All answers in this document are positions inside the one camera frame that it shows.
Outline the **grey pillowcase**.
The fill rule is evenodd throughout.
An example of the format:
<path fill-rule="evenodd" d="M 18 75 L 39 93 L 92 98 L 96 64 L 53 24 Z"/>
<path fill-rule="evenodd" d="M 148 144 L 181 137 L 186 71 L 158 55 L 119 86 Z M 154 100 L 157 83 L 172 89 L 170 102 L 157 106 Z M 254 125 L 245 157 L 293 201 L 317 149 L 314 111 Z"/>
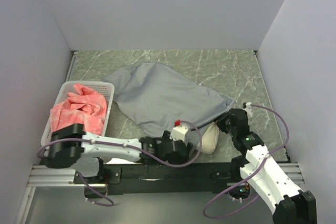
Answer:
<path fill-rule="evenodd" d="M 103 77 L 114 85 L 114 102 L 148 136 L 160 137 L 177 120 L 199 130 L 232 108 L 234 100 L 197 85 L 162 63 L 137 62 Z"/>

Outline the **beige pillow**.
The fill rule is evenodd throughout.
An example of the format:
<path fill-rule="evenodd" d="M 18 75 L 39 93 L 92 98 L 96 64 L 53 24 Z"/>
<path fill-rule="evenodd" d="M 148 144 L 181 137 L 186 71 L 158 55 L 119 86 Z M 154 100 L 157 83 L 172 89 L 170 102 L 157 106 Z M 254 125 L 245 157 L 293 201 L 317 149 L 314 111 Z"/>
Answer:
<path fill-rule="evenodd" d="M 213 122 L 209 124 L 202 135 L 202 145 L 198 143 L 197 150 L 205 154 L 213 154 L 219 139 L 219 128 Z"/>

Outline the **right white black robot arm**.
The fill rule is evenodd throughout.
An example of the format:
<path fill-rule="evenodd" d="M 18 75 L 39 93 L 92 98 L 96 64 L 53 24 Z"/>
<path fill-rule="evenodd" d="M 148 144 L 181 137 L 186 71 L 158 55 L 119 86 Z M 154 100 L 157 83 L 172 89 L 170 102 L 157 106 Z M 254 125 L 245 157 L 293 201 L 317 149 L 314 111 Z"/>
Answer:
<path fill-rule="evenodd" d="M 274 223 L 317 223 L 314 195 L 289 178 L 262 139 L 250 130 L 249 112 L 247 104 L 244 109 L 230 109 L 216 121 L 241 153 L 232 159 L 232 179 L 249 183 L 270 209 Z"/>

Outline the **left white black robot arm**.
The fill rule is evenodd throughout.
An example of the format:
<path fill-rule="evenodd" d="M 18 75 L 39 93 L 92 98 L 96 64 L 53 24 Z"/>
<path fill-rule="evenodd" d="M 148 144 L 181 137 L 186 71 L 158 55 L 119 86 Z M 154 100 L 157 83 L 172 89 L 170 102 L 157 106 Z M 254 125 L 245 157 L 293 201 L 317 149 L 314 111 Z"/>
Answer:
<path fill-rule="evenodd" d="M 190 127 L 184 124 L 164 131 L 162 137 L 120 139 L 84 131 L 83 124 L 72 124 L 52 133 L 37 156 L 48 168 L 72 168 L 93 183 L 104 179 L 104 159 L 156 164 L 180 168 L 189 165 L 195 147 L 187 139 Z"/>

